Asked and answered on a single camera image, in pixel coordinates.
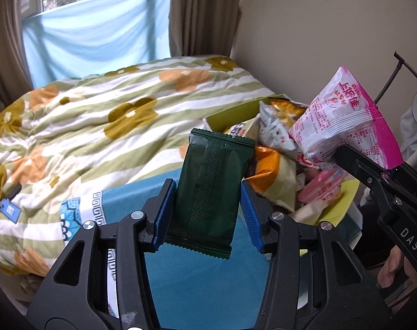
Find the right hand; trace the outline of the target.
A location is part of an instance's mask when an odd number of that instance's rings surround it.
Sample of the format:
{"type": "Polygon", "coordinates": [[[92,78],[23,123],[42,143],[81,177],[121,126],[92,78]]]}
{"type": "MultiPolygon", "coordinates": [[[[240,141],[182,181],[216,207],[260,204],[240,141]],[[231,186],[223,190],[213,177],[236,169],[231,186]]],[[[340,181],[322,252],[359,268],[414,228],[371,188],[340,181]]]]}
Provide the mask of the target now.
{"type": "Polygon", "coordinates": [[[377,275],[377,282],[381,288],[390,287],[396,275],[396,272],[404,267],[405,274],[410,278],[412,285],[417,286],[417,272],[411,265],[410,261],[404,256],[399,247],[391,249],[389,257],[377,275]]]}

